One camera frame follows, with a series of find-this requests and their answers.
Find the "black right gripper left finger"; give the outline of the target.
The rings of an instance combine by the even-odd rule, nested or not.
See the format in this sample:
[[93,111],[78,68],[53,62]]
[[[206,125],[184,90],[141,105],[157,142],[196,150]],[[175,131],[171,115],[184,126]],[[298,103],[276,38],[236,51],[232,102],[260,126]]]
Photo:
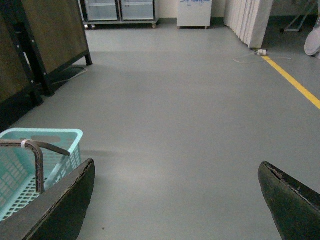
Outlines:
[[95,183],[89,158],[23,209],[0,224],[2,240],[76,240],[81,232]]

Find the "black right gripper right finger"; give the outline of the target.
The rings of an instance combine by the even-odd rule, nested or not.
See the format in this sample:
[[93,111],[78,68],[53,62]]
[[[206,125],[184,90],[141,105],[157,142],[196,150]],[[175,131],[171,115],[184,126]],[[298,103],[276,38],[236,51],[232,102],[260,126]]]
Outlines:
[[262,195],[283,240],[320,238],[320,194],[267,161],[258,168]]

